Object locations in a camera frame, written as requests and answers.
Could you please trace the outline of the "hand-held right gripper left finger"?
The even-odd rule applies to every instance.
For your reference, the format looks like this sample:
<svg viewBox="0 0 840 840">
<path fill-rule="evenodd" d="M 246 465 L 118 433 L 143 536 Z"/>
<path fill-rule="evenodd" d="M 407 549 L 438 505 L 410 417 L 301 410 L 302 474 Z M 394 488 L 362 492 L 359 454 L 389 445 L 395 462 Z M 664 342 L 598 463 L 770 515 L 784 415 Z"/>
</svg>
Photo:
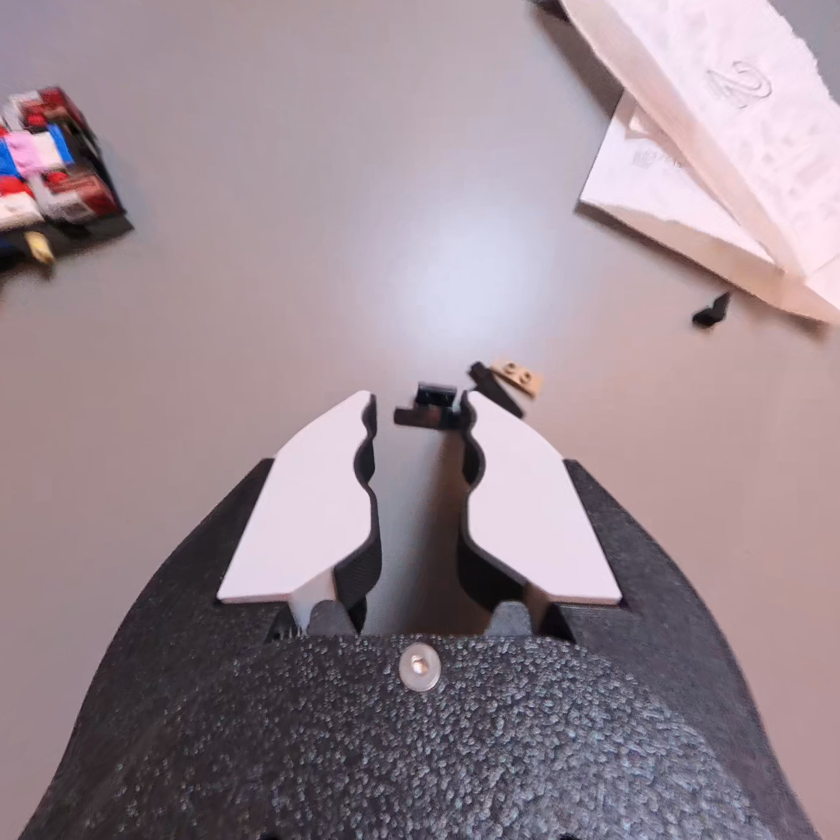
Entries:
<svg viewBox="0 0 840 840">
<path fill-rule="evenodd" d="M 375 395 L 358 391 L 281 446 L 217 590 L 220 603 L 283 602 L 301 629 L 320 602 L 361 610 L 382 573 L 371 488 L 376 431 Z"/>
</svg>

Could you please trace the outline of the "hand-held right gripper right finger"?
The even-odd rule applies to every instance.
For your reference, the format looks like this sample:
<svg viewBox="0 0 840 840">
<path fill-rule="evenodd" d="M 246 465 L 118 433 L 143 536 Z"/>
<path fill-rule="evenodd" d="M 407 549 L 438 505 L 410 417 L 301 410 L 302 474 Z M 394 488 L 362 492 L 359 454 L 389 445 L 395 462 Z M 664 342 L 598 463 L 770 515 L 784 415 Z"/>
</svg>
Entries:
<svg viewBox="0 0 840 840">
<path fill-rule="evenodd" d="M 480 392 L 465 392 L 460 407 L 460 587 L 490 613 L 514 602 L 540 635 L 573 637 L 565 606 L 616 607 L 623 593 L 566 462 Z"/>
</svg>

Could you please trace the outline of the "small black studded brick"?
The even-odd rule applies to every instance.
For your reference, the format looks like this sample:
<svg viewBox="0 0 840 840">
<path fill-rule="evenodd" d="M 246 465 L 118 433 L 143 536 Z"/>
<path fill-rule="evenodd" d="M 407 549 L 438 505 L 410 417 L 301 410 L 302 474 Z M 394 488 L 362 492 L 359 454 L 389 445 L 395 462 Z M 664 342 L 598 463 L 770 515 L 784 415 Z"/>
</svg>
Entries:
<svg viewBox="0 0 840 840">
<path fill-rule="evenodd" d="M 396 407 L 397 426 L 454 432 L 462 425 L 459 390 L 452 385 L 419 382 L 411 406 Z"/>
</svg>

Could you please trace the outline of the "brick car model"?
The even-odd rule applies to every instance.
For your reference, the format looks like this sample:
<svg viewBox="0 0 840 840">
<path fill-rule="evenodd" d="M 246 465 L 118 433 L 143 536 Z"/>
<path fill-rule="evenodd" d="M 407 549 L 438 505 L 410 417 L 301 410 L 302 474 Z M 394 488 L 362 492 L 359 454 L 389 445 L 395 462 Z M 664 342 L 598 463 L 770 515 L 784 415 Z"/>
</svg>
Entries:
<svg viewBox="0 0 840 840">
<path fill-rule="evenodd" d="M 133 231 L 96 134 L 61 87 L 1 108 L 1 271 L 50 273 L 56 258 Z"/>
</svg>

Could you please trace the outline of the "tan two-stud plate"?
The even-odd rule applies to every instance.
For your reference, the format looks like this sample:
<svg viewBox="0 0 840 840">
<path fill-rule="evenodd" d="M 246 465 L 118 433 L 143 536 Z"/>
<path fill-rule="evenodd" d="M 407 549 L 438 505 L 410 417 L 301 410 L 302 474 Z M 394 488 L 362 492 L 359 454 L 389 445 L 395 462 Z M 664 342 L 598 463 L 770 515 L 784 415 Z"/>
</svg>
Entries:
<svg viewBox="0 0 840 840">
<path fill-rule="evenodd" d="M 535 399 L 541 393 L 543 387 L 543 376 L 524 365 L 512 361 L 502 360 L 495 362 L 491 369 L 504 382 L 519 389 L 531 399 Z"/>
</svg>

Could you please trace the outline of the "small black brick piece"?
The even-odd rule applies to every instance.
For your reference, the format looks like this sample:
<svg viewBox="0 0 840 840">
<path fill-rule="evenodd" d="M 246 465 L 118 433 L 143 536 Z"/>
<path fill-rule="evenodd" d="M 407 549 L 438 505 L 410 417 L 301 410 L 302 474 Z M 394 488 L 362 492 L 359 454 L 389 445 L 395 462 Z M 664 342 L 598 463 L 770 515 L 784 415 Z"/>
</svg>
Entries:
<svg viewBox="0 0 840 840">
<path fill-rule="evenodd" d="M 696 311 L 691 317 L 692 325 L 697 329 L 712 329 L 728 316 L 732 294 L 725 292 L 709 306 Z"/>
</svg>

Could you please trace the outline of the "white numbered paper bag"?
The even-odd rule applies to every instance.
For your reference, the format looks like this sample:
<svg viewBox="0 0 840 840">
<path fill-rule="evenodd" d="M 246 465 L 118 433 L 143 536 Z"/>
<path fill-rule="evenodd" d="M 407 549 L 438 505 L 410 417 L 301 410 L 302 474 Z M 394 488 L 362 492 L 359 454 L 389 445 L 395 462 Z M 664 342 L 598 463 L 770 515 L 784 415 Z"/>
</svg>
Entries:
<svg viewBox="0 0 840 840">
<path fill-rule="evenodd" d="M 838 273 L 839 111 L 769 2 L 569 1 L 593 52 L 785 270 Z"/>
</svg>

